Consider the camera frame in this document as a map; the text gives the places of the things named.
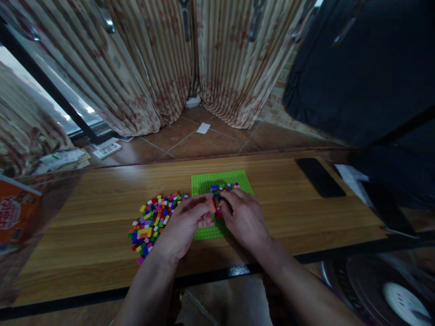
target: table edge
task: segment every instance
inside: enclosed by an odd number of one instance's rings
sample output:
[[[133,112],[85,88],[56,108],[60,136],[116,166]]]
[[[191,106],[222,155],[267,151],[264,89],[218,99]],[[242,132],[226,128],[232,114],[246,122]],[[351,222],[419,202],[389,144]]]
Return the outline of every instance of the table edge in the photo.
[[[377,254],[381,252],[420,248],[423,246],[435,246],[435,230],[418,233],[418,236],[419,239],[412,239],[402,235],[388,234],[387,237],[383,239],[299,254],[294,257],[301,264],[309,264],[322,260],[344,258],[356,254]],[[262,272],[263,269],[258,263],[223,268],[210,272],[178,277],[174,281],[174,288],[183,288]],[[24,306],[6,307],[0,309],[0,321],[119,300],[126,296],[128,289],[129,287],[123,287],[52,301],[32,303]]]

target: curtain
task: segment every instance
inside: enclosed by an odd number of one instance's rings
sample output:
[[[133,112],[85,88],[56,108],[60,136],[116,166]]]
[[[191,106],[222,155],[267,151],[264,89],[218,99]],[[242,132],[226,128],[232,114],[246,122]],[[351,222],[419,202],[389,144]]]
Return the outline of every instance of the curtain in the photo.
[[[181,116],[192,89],[179,2],[106,1],[116,27],[108,34],[93,1],[10,3],[39,31],[40,42],[22,44],[45,73],[59,75],[120,135],[158,132]]]
[[[12,177],[32,172],[39,158],[74,148],[62,127],[0,62],[0,168]]]
[[[266,1],[250,43],[253,0],[191,0],[190,42],[177,0],[106,0],[115,34],[104,30],[94,0],[9,2],[40,32],[41,42],[24,46],[46,62],[43,70],[59,75],[123,136],[175,122],[194,94],[232,127],[251,127],[293,49],[305,3]]]
[[[250,128],[294,44],[303,0],[266,1],[254,42],[248,41],[253,1],[197,0],[198,94],[203,106],[235,128]]]

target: right hand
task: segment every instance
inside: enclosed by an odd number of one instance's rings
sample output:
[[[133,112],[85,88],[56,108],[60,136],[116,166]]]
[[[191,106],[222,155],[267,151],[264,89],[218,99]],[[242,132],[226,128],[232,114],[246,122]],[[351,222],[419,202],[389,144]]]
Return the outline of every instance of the right hand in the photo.
[[[271,235],[264,224],[261,205],[255,197],[239,188],[231,192],[223,191],[220,195],[232,206],[233,213],[225,201],[221,202],[225,224],[236,240],[252,254],[267,245]]]

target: pile of lego bricks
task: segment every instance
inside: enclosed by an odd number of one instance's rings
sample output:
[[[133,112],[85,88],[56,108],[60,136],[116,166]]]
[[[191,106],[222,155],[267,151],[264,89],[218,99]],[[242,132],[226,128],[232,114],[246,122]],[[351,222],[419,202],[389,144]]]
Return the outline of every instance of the pile of lego bricks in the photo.
[[[128,233],[133,244],[131,250],[137,251],[140,255],[137,259],[139,265],[142,265],[145,257],[153,249],[153,245],[163,232],[174,209],[188,197],[188,195],[180,195],[177,192],[166,198],[157,196],[148,201],[148,205],[140,208],[142,217],[133,222],[133,228]]]
[[[223,217],[222,211],[221,211],[222,197],[221,197],[220,192],[221,191],[231,191],[234,188],[240,188],[238,182],[210,186],[210,192],[213,194],[214,207],[216,209],[216,212],[214,213],[215,218],[222,218]]]

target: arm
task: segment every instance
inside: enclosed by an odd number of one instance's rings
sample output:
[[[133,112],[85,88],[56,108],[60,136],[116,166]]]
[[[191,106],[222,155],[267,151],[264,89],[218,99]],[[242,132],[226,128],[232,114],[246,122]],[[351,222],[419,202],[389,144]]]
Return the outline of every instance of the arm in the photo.
[[[363,325],[342,301],[270,236],[261,206],[253,195],[234,189],[221,192],[221,196],[234,210],[231,213],[229,205],[222,201],[227,228],[281,289],[304,325]]]
[[[198,228],[213,226],[205,203],[213,194],[192,197],[175,209],[164,232],[137,271],[114,326],[165,325],[178,261]]]

